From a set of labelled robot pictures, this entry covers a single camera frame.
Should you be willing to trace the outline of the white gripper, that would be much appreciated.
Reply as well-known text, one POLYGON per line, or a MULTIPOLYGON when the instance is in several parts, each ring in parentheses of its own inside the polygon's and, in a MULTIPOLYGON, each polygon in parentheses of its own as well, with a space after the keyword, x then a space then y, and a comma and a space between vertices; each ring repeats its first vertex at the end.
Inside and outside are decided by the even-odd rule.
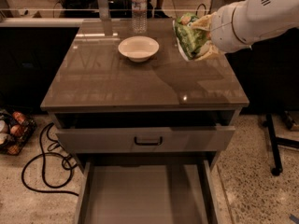
POLYGON ((191 24, 192 29, 210 30, 212 42, 206 42, 195 56, 196 61, 217 58, 225 53, 234 53, 248 49, 249 45, 242 42, 235 34, 233 16, 237 2, 219 8, 211 15, 205 15, 191 24))

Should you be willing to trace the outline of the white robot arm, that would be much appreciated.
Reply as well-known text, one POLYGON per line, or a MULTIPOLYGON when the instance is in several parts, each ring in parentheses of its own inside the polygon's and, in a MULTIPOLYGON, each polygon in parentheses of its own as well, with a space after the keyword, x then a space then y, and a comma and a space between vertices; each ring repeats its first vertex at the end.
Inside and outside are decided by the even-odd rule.
POLYGON ((299 0, 234 2, 193 22, 191 27, 207 30, 209 34, 196 61, 234 53, 299 27, 299 0))

